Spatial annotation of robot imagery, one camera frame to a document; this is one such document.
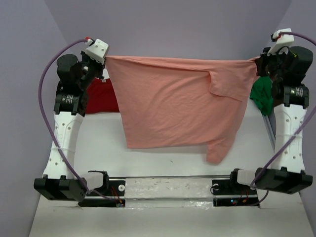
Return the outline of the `pink polo shirt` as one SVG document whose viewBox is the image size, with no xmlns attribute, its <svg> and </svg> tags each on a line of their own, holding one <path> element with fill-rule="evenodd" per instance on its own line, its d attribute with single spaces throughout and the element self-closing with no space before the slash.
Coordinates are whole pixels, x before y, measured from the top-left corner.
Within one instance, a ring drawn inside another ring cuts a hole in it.
<svg viewBox="0 0 316 237">
<path fill-rule="evenodd" d="M 205 143 L 218 164 L 231 149 L 257 79 L 254 59 L 108 56 L 130 149 Z"/>
</svg>

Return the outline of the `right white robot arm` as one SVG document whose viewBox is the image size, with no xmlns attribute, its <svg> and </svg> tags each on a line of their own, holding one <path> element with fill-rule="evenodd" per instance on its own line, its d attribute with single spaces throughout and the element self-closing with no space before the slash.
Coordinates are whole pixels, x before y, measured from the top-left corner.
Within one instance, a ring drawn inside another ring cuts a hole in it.
<svg viewBox="0 0 316 237">
<path fill-rule="evenodd" d="M 256 59 L 258 76 L 272 81 L 276 120 L 275 154 L 255 171 L 235 169 L 227 181 L 228 190 L 238 194 L 244 188 L 294 194 L 313 183 L 302 156 L 303 127 L 309 106 L 309 89 L 302 83 L 313 62 L 313 53 L 301 46 L 283 46 L 275 52 L 263 49 Z"/>
</svg>

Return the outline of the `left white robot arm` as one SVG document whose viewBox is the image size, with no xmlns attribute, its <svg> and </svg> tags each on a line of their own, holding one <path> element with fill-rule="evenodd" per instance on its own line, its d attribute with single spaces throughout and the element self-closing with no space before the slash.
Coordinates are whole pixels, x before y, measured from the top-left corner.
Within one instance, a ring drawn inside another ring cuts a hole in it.
<svg viewBox="0 0 316 237">
<path fill-rule="evenodd" d="M 84 51 L 79 60 L 73 54 L 60 56 L 57 63 L 59 82 L 54 104 L 54 126 L 49 128 L 52 146 L 42 177 L 34 188 L 48 200 L 81 202 L 88 194 L 87 180 L 75 173 L 73 165 L 77 138 L 86 114 L 87 89 L 95 78 L 102 78 L 104 62 Z"/>
</svg>

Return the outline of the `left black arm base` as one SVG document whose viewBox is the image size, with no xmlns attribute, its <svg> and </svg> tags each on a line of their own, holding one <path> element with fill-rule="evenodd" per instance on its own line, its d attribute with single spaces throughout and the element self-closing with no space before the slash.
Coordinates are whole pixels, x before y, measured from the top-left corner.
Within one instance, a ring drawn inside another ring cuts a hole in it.
<svg viewBox="0 0 316 237">
<path fill-rule="evenodd" d="M 80 207 L 125 207 L 125 180 L 110 179 L 106 171 L 90 170 L 86 176 L 88 186 L 96 190 L 86 195 Z"/>
</svg>

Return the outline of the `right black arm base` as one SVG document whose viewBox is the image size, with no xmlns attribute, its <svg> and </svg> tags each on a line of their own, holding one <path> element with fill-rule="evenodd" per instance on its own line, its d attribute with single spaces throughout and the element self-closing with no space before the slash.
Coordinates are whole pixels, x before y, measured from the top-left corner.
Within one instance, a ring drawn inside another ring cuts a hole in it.
<svg viewBox="0 0 316 237">
<path fill-rule="evenodd" d="M 237 171 L 238 169 L 234 169 L 228 179 L 212 180 L 210 192 L 214 207 L 259 206 L 257 191 L 239 184 Z"/>
</svg>

